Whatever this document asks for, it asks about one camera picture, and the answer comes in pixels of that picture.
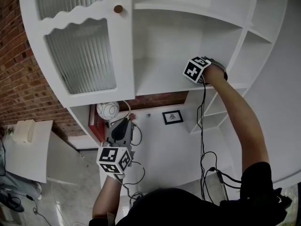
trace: person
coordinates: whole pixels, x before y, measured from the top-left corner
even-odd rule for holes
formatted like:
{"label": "person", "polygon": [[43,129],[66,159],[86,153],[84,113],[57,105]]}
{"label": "person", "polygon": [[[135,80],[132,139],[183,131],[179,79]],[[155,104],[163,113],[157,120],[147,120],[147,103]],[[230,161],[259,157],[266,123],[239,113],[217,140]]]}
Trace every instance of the person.
{"label": "person", "polygon": [[[217,206],[181,189],[158,189],[137,200],[117,226],[277,224],[273,215],[282,211],[275,206],[278,201],[273,196],[269,157],[258,119],[248,103],[224,79],[220,67],[207,67],[204,78],[225,104],[241,143],[243,175],[240,200]],[[94,204],[89,226],[115,225],[120,190],[120,182],[107,177]]]}

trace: wooden knob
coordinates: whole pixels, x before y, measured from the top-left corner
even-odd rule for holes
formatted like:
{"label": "wooden knob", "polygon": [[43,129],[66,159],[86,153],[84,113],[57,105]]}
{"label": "wooden knob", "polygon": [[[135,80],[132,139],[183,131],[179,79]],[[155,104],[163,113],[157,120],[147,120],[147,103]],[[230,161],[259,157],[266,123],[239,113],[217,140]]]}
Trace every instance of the wooden knob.
{"label": "wooden knob", "polygon": [[123,11],[123,7],[121,5],[116,5],[114,7],[114,12],[115,13],[121,13]]}

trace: black picture frame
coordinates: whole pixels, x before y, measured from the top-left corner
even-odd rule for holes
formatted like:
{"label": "black picture frame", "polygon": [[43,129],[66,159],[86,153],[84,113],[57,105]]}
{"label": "black picture frame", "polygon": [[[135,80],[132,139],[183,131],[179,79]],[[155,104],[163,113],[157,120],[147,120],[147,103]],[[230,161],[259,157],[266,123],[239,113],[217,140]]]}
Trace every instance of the black picture frame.
{"label": "black picture frame", "polygon": [[[171,113],[178,113],[178,114],[179,114],[179,117],[180,117],[180,120],[167,122],[165,115],[166,115],[166,114],[171,114]],[[166,125],[184,122],[184,121],[183,121],[183,117],[182,117],[182,115],[181,115],[181,112],[180,112],[179,110],[178,110],[178,111],[168,111],[168,112],[163,112],[162,115],[163,115],[163,119],[164,119],[164,122],[165,122]]]}

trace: floor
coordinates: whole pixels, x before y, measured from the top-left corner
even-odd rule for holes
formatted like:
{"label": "floor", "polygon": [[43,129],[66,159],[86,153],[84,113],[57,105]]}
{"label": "floor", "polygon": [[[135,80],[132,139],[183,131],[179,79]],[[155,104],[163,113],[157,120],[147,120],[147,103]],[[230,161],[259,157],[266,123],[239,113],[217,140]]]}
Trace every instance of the floor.
{"label": "floor", "polygon": [[[52,226],[88,226],[91,220],[92,208],[100,191],[99,167],[95,163],[97,151],[84,151],[81,152],[81,154],[84,156],[83,160],[87,162],[87,170],[86,174],[82,175],[79,185],[62,185],[49,181],[47,184],[42,185],[43,198],[41,201],[38,201],[38,211],[46,217]],[[221,200],[225,199],[222,186],[216,174],[208,176],[206,182],[214,203],[218,204]],[[198,197],[200,196],[199,180],[184,184],[178,188],[186,190]],[[293,204],[288,209],[289,214],[285,222],[281,225],[295,225],[298,210],[297,186],[292,186],[284,190],[284,194],[293,198]],[[22,225],[48,226],[41,216],[33,213],[34,202],[26,198],[21,198],[21,200],[25,208],[25,212],[19,214]],[[123,196],[120,199],[116,222],[119,222],[128,211],[129,200],[128,197]]]}

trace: hand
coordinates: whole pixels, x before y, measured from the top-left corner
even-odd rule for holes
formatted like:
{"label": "hand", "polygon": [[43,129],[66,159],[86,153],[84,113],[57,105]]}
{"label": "hand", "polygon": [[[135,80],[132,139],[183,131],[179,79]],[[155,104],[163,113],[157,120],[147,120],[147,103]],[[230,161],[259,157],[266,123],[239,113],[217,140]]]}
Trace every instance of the hand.
{"label": "hand", "polygon": [[210,65],[205,69],[203,76],[206,83],[214,85],[216,82],[224,80],[224,70],[217,65]]}

